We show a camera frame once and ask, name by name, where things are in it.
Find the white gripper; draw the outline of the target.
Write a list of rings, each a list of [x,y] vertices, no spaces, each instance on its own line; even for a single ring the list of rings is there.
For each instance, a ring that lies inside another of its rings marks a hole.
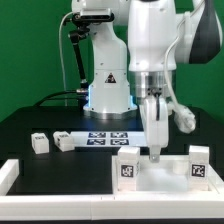
[[[160,161],[160,148],[169,140],[168,109],[163,97],[150,95],[140,105],[140,115],[152,163]]]

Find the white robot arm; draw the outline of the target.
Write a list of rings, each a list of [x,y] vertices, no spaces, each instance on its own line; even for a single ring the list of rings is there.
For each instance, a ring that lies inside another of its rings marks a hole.
[[[213,0],[192,0],[178,14],[174,0],[72,0],[73,23],[91,36],[94,81],[84,113],[103,119],[138,109],[150,160],[168,145],[168,116],[180,131],[195,129],[194,114],[177,102],[178,63],[205,64],[222,46]]]

